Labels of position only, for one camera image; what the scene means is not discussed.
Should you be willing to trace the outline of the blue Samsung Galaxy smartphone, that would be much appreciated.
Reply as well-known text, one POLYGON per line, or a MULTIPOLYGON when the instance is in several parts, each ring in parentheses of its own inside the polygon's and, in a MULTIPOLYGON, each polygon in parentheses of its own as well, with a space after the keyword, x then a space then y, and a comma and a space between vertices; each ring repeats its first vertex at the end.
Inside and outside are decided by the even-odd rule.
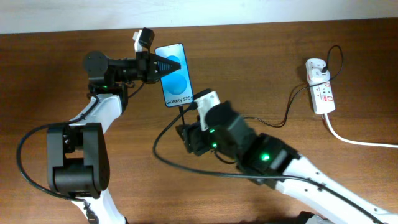
POLYGON ((181 66, 180 70, 161 78, 166 107, 171 108, 191 103, 193 101, 193 90, 183 44, 157 47, 155 54, 178 62, 181 66))

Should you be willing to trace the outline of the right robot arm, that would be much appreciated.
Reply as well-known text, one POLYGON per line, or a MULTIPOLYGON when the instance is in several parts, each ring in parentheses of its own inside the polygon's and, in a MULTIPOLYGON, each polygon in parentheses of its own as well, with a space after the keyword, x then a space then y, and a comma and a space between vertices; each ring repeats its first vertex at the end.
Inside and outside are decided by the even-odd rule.
POLYGON ((397 223, 397 214, 377 207, 335 182, 282 140, 256 132, 229 102, 212 107, 200 122, 178 125, 188 152, 215 149, 234 159, 256 184, 295 198, 333 223, 397 223))

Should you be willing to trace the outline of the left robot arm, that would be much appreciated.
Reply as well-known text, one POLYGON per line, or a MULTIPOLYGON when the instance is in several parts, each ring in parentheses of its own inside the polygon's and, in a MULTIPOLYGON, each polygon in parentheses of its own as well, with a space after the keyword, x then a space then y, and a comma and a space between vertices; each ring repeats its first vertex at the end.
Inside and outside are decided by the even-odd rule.
POLYGON ((110 166, 104 134, 126 110, 128 84, 152 84, 180 70, 181 64, 149 52, 111 59, 92 51, 83 66, 88 74, 89 104, 78 116, 47 131, 47 181, 70 199, 89 223, 127 223, 108 189, 110 166))

